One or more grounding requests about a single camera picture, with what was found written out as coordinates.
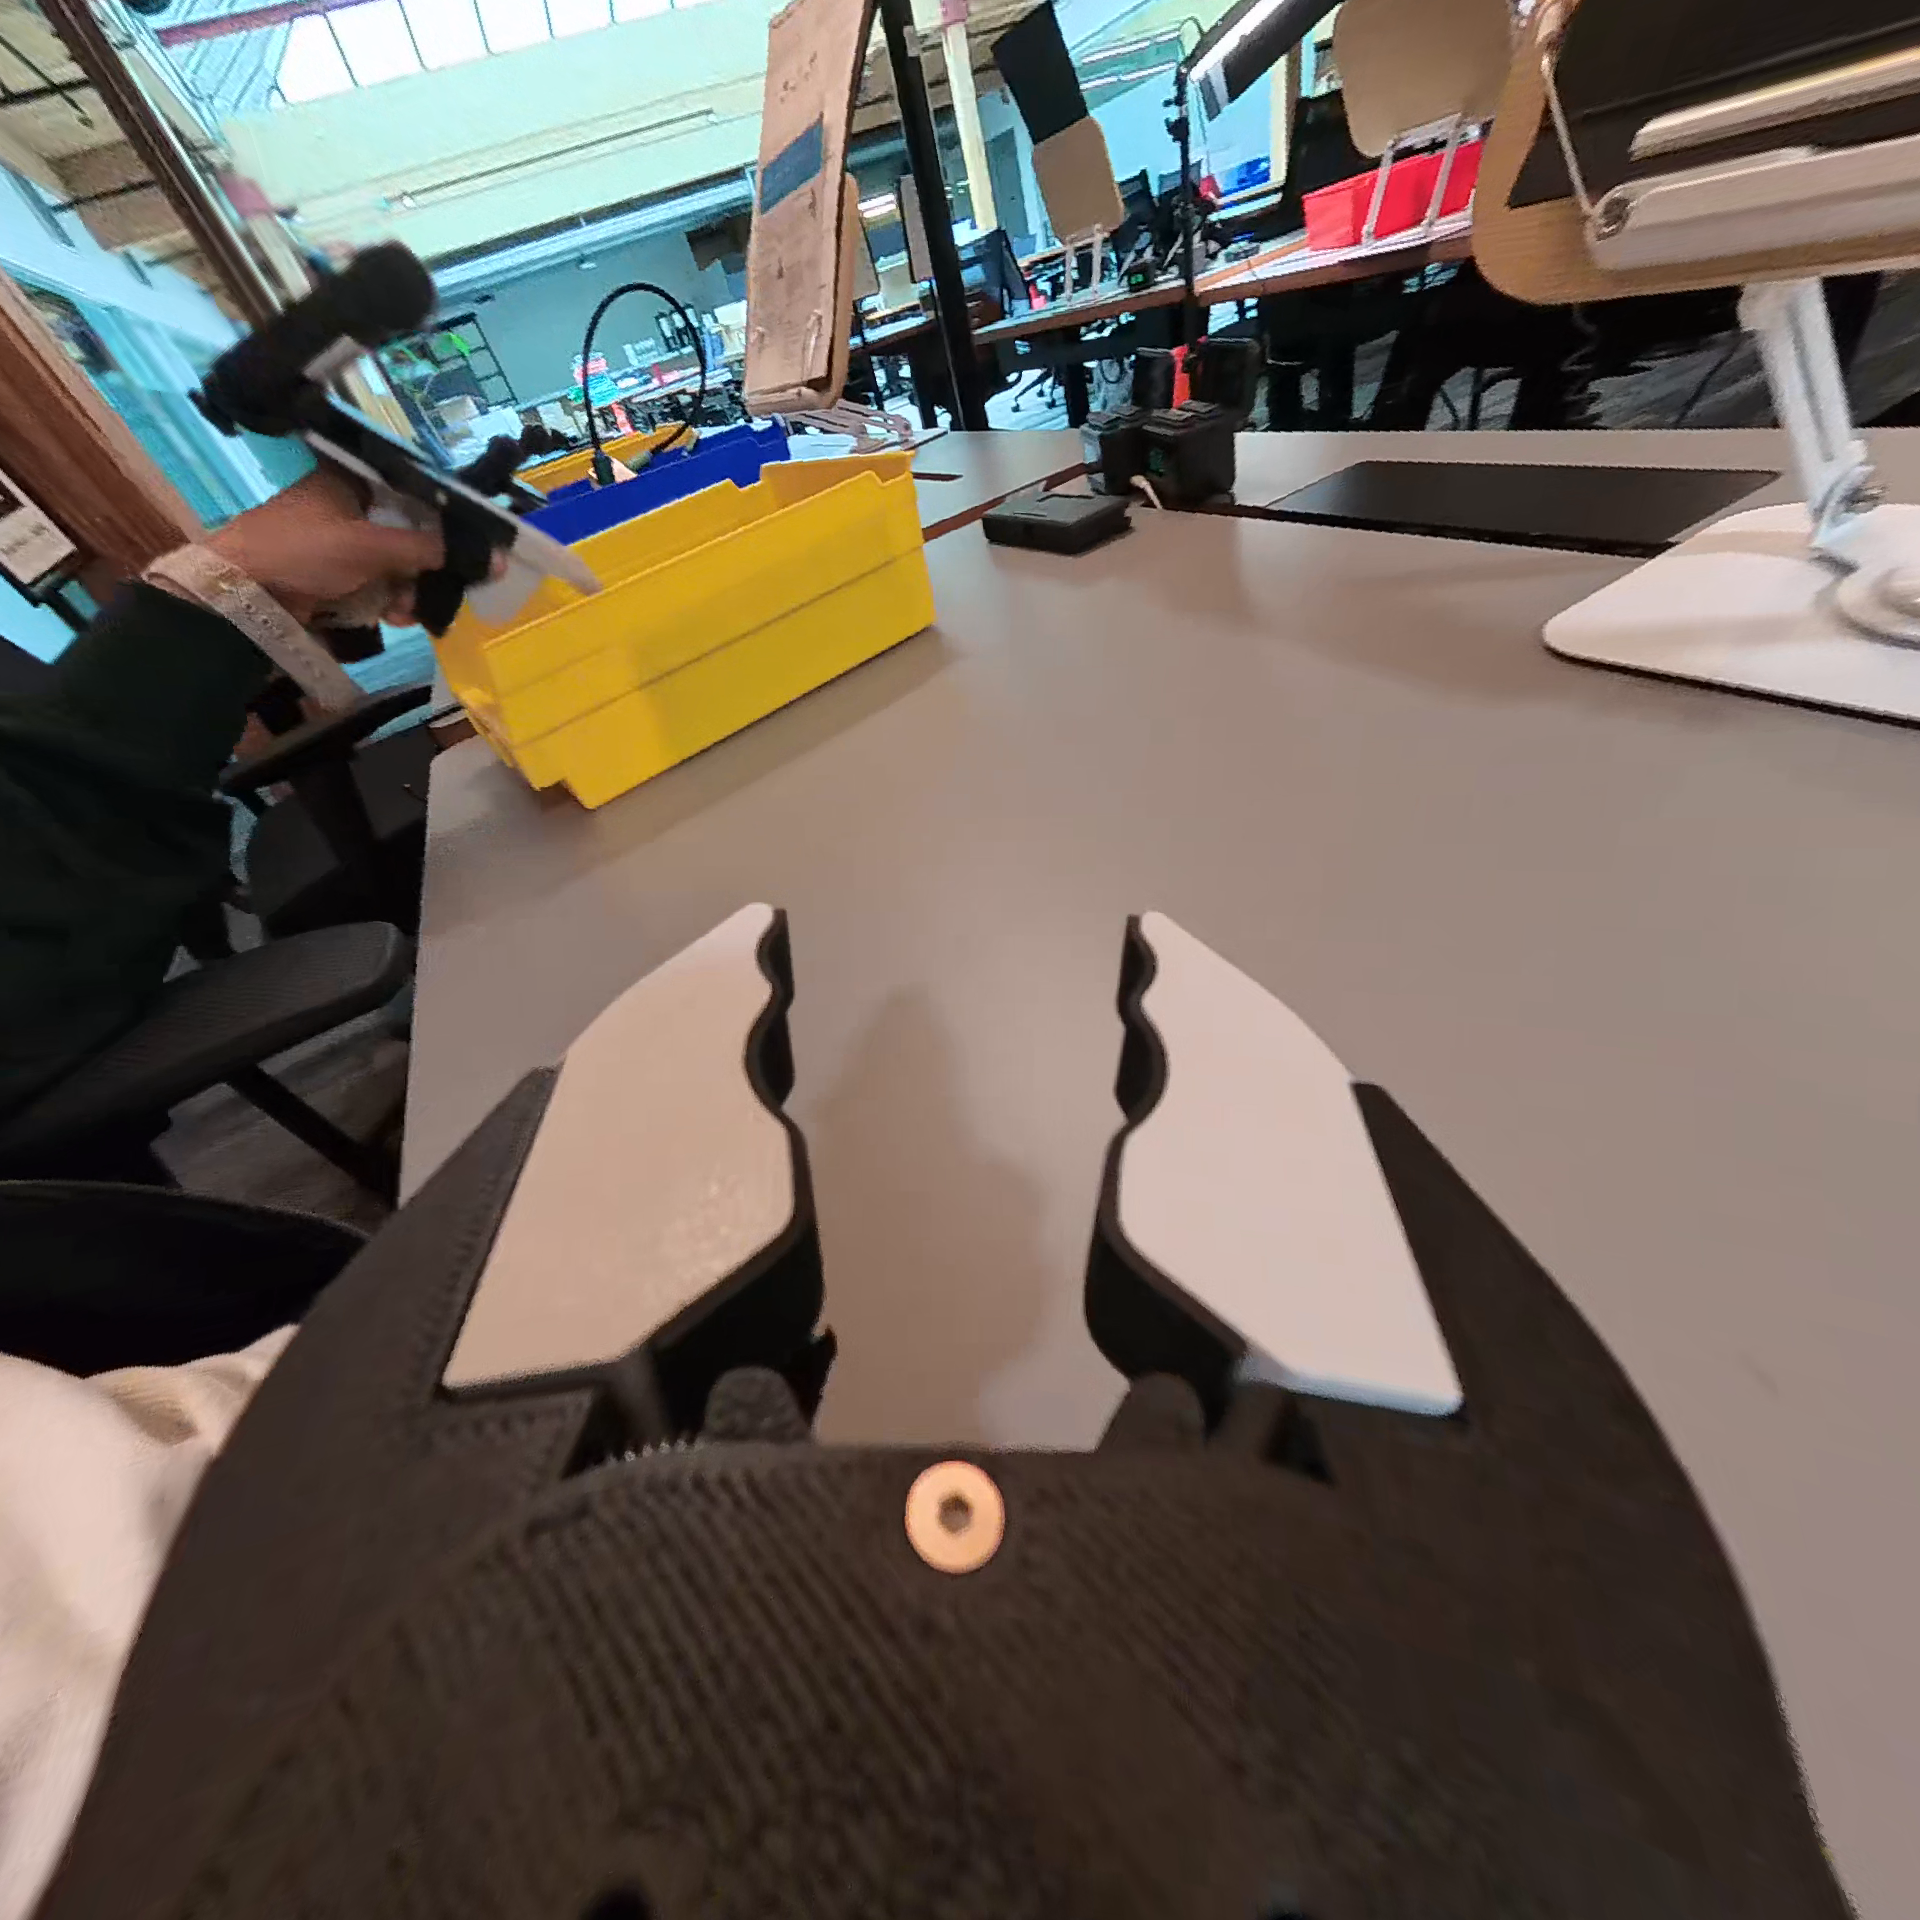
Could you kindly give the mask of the brown board on stand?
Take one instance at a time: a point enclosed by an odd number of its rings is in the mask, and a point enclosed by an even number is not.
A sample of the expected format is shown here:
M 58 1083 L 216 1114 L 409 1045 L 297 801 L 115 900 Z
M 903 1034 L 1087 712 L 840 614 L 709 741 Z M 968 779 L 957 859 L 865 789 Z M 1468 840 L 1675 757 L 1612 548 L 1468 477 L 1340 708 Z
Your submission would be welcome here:
M 743 400 L 754 418 L 832 409 L 845 394 L 857 192 L 848 141 L 875 2 L 795 2 L 765 38 Z

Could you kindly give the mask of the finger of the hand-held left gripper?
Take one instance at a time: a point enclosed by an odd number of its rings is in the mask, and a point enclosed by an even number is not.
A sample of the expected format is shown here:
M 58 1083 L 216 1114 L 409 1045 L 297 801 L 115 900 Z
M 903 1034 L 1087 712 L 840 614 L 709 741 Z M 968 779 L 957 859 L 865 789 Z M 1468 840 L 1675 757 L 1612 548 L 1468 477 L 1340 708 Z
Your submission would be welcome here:
M 457 520 L 457 586 L 459 611 L 483 622 L 512 622 L 544 586 L 603 589 L 581 553 L 517 517 Z

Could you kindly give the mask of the black battery charger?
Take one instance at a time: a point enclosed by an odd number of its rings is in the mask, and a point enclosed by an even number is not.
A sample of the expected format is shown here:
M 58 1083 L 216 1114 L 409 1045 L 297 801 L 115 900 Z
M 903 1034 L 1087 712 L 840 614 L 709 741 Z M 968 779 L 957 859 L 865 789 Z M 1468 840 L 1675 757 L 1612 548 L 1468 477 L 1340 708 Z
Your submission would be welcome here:
M 1265 365 L 1260 338 L 1210 334 L 1192 348 L 1140 348 L 1127 402 L 1082 428 L 1090 492 L 1169 512 L 1228 504 Z

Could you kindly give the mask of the black metal pole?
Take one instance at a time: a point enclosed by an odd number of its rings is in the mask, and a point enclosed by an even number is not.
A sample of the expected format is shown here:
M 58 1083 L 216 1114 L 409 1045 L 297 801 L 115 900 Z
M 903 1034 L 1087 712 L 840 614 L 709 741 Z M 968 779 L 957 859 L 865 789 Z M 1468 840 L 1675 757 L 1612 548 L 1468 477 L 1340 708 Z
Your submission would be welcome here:
M 953 243 L 953 217 L 913 9 L 908 2 L 879 2 L 879 16 L 896 83 L 908 166 L 920 192 L 932 313 L 949 370 L 951 416 L 957 430 L 984 432 L 989 428 L 988 394 L 971 334 L 969 296 Z

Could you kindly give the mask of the person's left forearm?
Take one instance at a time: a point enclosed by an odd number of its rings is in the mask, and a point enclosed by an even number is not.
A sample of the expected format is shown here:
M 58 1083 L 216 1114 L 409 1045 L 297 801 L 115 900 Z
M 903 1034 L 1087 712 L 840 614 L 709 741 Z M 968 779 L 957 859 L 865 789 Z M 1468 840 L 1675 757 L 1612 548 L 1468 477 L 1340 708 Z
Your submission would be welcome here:
M 274 670 L 138 580 L 4 696 L 4 1115 L 151 1009 L 228 874 L 216 789 Z

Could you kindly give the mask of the black office chair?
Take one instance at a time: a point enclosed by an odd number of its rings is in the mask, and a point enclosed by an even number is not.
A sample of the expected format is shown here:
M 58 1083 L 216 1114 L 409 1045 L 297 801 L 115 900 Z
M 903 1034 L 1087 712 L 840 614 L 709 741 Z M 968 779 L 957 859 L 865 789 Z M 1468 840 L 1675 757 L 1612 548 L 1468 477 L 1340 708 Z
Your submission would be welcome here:
M 385 688 L 232 761 L 219 793 L 251 811 L 248 908 L 263 932 L 386 924 L 419 932 L 432 685 Z

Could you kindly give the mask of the wooden office desk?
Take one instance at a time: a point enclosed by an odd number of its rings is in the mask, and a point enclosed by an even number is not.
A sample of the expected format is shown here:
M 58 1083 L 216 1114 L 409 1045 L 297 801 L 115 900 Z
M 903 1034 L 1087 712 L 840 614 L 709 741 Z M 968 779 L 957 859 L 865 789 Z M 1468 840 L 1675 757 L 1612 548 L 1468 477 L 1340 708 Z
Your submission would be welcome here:
M 1362 246 L 1284 243 L 1200 277 L 1192 293 L 1177 274 L 1140 289 L 1105 286 L 976 326 L 976 379 L 995 395 L 1009 372 L 1057 374 L 1067 424 L 1079 425 L 1090 409 L 1092 365 L 1143 346 L 1175 346 L 1229 307 L 1237 321 L 1226 334 L 1258 338 L 1267 372 L 1283 374 L 1280 398 L 1267 402 L 1268 425 L 1347 430 L 1359 424 L 1359 349 L 1407 324 L 1407 301 L 1429 273 L 1468 258 L 1473 214 L 1461 211 Z

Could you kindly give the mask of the black light bar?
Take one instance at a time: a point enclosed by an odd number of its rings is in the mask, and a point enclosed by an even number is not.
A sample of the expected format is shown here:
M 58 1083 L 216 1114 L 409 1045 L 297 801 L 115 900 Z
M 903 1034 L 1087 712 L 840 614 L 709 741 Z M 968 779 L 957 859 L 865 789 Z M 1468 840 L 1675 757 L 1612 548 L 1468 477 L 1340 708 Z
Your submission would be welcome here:
M 1297 53 L 1340 2 L 1234 2 L 1177 61 L 1170 110 L 1218 116 Z

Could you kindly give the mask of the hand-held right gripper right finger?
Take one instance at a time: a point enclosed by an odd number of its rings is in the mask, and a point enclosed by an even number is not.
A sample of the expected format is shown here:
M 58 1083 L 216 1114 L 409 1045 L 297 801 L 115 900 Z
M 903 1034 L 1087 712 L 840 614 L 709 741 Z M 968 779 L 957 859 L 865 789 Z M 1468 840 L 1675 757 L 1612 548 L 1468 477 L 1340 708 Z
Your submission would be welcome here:
M 1127 918 L 1121 1124 L 1087 1318 L 1125 1384 L 1217 1419 L 1241 1385 L 1449 1419 L 1466 1389 L 1361 1104 L 1284 1000 L 1160 910 Z

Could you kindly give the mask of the silver stand with tan board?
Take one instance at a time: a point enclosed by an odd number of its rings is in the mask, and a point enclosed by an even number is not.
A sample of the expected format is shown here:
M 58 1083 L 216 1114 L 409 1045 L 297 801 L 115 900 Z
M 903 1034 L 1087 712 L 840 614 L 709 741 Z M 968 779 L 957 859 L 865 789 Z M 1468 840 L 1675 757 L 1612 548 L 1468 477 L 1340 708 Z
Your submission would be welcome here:
M 1917 510 L 1859 440 L 1821 283 L 1915 267 L 1917 5 L 1537 5 L 1473 234 L 1530 305 L 1736 289 L 1799 486 L 1556 614 L 1548 652 L 1915 725 Z

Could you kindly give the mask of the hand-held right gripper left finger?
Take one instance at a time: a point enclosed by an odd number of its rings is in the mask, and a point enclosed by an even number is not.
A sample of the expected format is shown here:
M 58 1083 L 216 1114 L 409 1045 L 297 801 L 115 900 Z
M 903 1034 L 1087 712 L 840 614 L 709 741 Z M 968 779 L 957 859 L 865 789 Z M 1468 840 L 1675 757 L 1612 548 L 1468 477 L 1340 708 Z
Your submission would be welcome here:
M 803 1350 L 826 1307 L 787 1115 L 787 917 L 748 902 L 637 978 L 551 1072 L 444 1366 L 452 1396 L 647 1354 L 668 1403 Z

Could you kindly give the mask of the red plastic bin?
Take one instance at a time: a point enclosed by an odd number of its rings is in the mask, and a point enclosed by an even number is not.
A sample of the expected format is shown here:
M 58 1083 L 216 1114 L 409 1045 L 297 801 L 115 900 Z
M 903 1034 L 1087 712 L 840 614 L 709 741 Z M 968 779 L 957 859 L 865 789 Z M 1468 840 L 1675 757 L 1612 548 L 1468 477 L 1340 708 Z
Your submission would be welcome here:
M 1349 252 L 1469 213 L 1484 137 L 1407 153 L 1303 195 L 1309 252 Z

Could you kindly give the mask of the flat black box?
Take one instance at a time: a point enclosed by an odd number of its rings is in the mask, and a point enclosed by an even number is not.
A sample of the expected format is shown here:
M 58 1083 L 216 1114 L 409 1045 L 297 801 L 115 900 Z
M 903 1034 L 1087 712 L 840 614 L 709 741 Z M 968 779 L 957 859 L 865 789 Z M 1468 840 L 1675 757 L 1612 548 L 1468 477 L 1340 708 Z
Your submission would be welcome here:
M 1004 499 L 980 517 L 989 544 L 1084 557 L 1132 530 L 1123 497 L 1029 489 Z

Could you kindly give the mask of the black desk mat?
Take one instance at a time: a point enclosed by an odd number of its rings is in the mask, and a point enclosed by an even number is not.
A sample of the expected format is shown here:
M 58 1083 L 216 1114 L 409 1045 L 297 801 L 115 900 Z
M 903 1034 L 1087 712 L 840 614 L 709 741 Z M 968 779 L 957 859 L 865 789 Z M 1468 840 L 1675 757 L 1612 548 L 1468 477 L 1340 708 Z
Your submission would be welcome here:
M 1771 486 L 1777 472 L 1370 459 L 1256 515 L 1359 533 L 1652 561 Z

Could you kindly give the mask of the person's white shirt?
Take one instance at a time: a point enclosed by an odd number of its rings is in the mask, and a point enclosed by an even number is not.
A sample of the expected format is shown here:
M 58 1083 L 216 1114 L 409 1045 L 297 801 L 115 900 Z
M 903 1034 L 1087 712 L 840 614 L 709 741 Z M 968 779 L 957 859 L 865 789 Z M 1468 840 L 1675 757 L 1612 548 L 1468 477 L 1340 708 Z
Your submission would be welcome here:
M 295 1328 L 177 1366 L 2 1357 L 2 1916 L 73 1834 L 161 1569 Z

